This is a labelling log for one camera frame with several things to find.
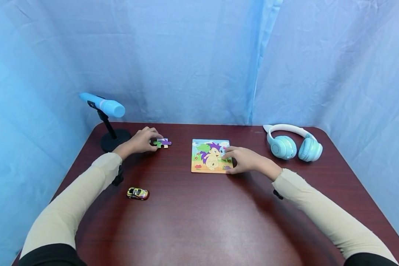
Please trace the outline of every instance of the wrist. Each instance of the wrist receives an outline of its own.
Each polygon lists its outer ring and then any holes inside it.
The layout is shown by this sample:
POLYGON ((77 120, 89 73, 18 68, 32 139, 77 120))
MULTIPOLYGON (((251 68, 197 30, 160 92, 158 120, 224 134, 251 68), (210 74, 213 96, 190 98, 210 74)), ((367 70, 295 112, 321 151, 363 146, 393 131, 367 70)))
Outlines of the wrist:
POLYGON ((279 165, 264 156, 259 160, 256 170, 267 176, 272 182, 275 181, 282 172, 282 168, 279 165))
POLYGON ((120 144, 115 150, 113 150, 113 153, 117 154, 119 157, 121 157, 122 160, 125 160, 127 157, 129 157, 131 154, 133 154, 133 147, 130 145, 129 142, 125 142, 120 144))

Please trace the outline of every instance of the white headband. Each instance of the white headband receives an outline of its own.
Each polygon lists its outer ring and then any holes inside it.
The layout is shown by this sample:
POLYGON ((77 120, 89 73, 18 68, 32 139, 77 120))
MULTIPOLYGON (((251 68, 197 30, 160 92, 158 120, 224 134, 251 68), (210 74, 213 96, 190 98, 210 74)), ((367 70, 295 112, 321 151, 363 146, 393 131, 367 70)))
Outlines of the white headband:
POLYGON ((278 130, 283 130, 283 131, 289 131, 293 132, 295 134, 301 135, 304 138, 311 137, 312 139, 316 140, 316 138, 310 134, 308 131, 306 131, 303 128, 300 128, 298 126, 292 126, 292 125, 287 125, 287 124, 278 124, 278 125, 264 125, 263 128, 265 131, 272 137, 271 133, 274 131, 278 130))

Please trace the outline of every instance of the hand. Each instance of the hand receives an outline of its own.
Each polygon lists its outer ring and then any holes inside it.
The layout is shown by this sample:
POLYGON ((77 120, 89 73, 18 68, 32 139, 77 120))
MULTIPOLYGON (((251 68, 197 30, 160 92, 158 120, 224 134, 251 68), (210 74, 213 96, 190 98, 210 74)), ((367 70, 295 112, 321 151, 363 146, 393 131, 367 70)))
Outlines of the hand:
POLYGON ((152 146, 149 143, 152 138, 163 138, 163 136, 155 128, 145 127, 137 131, 129 141, 119 145, 113 153, 118 154, 124 160, 133 153, 157 151, 158 146, 152 146))
POLYGON ((226 148, 225 155, 222 159, 226 160, 229 157, 236 159, 238 164, 236 167, 226 171, 227 174, 238 174, 256 170, 269 177, 272 181, 275 181, 282 171, 282 168, 272 160, 246 148, 234 146, 226 148))

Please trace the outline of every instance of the wooden table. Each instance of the wooden table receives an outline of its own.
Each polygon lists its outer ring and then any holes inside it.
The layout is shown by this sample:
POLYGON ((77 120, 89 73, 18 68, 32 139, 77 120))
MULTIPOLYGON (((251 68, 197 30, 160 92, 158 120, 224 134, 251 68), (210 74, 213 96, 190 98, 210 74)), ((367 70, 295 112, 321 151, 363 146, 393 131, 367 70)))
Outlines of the wooden table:
MULTIPOLYGON (((124 181, 105 190, 85 214, 76 244, 95 265, 342 265, 339 251, 300 211, 272 194, 260 173, 193 174, 192 139, 228 139, 303 176, 378 235, 399 261, 399 237, 325 132, 307 128, 324 149, 317 162, 283 161, 269 151, 261 126, 113 123, 134 134, 155 127, 172 145, 136 154, 124 163, 124 181), (126 198, 146 188, 147 201, 126 198)), ((103 152, 97 126, 57 191, 59 194, 103 152)), ((301 137, 292 137, 298 146, 301 137)))

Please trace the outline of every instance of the light blue headphones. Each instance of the light blue headphones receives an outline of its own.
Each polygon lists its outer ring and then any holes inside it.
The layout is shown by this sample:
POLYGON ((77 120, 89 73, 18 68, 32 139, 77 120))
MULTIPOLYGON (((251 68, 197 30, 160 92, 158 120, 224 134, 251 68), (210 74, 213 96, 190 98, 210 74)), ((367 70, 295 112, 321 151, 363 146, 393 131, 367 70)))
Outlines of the light blue headphones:
POLYGON ((277 130, 290 131, 301 135, 305 140, 300 146, 299 158, 305 162, 314 162, 322 154, 322 145, 315 139, 315 137, 306 130, 297 126, 279 124, 279 125, 264 125, 263 128, 267 132, 267 142, 269 142, 270 150, 273 155, 278 158, 289 160, 296 156, 297 146, 294 141, 287 136, 278 136, 273 138, 271 133, 277 130))

